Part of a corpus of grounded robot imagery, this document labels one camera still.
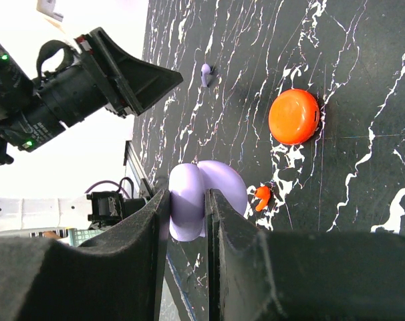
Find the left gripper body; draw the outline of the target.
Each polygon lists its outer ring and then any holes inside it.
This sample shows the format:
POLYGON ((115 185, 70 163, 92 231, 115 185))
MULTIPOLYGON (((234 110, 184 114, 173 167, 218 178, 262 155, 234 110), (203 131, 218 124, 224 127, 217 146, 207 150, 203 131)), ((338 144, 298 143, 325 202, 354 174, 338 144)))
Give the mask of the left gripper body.
POLYGON ((19 150, 34 151, 103 107, 119 117, 129 114, 120 91, 124 79, 109 53, 91 49, 64 56, 71 62, 33 80, 8 59, 17 90, 10 103, 16 110, 8 118, 8 142, 19 150))

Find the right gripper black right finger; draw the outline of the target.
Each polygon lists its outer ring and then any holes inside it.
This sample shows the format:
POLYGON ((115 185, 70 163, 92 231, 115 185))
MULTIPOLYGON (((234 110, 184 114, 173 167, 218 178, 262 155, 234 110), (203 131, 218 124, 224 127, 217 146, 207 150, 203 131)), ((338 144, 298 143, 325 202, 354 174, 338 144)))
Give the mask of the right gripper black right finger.
POLYGON ((405 237, 257 228, 205 195, 210 320, 405 320, 405 237))

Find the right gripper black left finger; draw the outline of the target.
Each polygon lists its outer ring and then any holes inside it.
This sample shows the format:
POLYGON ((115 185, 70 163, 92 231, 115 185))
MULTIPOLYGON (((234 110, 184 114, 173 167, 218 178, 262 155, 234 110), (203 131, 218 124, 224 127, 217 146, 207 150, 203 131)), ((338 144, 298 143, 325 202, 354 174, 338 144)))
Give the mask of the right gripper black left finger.
POLYGON ((0 237, 0 320, 157 320, 170 194, 71 247, 0 237))

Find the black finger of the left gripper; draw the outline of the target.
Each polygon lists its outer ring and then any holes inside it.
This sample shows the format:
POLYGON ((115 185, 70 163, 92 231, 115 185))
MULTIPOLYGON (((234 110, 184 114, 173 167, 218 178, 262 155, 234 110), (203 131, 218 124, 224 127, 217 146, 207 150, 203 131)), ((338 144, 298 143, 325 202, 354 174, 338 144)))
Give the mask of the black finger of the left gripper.
POLYGON ((117 116, 139 116, 183 82, 181 73, 139 60, 117 45, 103 28, 90 32, 94 57, 105 68, 119 103, 117 116))

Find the lilac earbud front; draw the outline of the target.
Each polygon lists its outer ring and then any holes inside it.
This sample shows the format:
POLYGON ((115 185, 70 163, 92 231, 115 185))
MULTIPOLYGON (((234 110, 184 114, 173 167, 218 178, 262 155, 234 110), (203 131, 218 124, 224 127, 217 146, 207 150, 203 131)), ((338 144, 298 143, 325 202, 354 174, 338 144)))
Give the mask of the lilac earbud front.
POLYGON ((201 66, 200 77, 201 77, 202 86, 204 88, 208 88, 208 86, 209 86, 208 77, 212 75, 212 72, 213 72, 213 69, 210 65, 203 64, 201 66))

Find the lilac earbud charging case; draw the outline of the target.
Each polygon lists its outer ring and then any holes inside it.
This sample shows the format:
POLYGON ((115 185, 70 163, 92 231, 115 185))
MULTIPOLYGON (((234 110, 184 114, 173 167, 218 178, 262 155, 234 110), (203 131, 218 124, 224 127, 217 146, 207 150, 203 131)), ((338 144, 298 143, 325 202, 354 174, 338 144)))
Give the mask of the lilac earbud charging case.
POLYGON ((219 190, 232 208, 244 215, 247 188, 239 173, 225 163, 202 160, 182 163, 170 172, 170 234, 177 241, 193 241, 205 236, 205 193, 219 190))

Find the orange earbud charging case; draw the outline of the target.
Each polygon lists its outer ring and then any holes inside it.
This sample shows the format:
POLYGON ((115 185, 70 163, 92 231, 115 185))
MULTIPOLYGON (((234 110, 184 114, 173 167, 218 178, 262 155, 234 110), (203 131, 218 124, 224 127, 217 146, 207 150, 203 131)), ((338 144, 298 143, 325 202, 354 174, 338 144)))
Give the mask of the orange earbud charging case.
POLYGON ((281 144, 303 144, 314 135, 319 117, 319 105, 312 94, 289 89, 273 101, 268 117, 269 129, 281 144))

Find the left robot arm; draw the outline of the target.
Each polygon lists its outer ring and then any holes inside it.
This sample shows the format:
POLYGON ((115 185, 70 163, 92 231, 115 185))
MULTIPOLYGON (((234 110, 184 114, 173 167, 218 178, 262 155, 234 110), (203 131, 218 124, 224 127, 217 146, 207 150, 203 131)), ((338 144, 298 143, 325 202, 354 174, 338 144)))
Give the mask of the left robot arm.
MULTIPOLYGON (((53 72, 30 79, 0 44, 0 166, 13 162, 7 146, 33 152, 101 108, 120 118, 151 109, 183 80, 182 75, 139 60, 102 28, 45 43, 36 67, 64 52, 53 72)), ((71 227, 109 227, 136 211, 121 189, 91 192, 76 200, 0 199, 0 236, 71 227)))

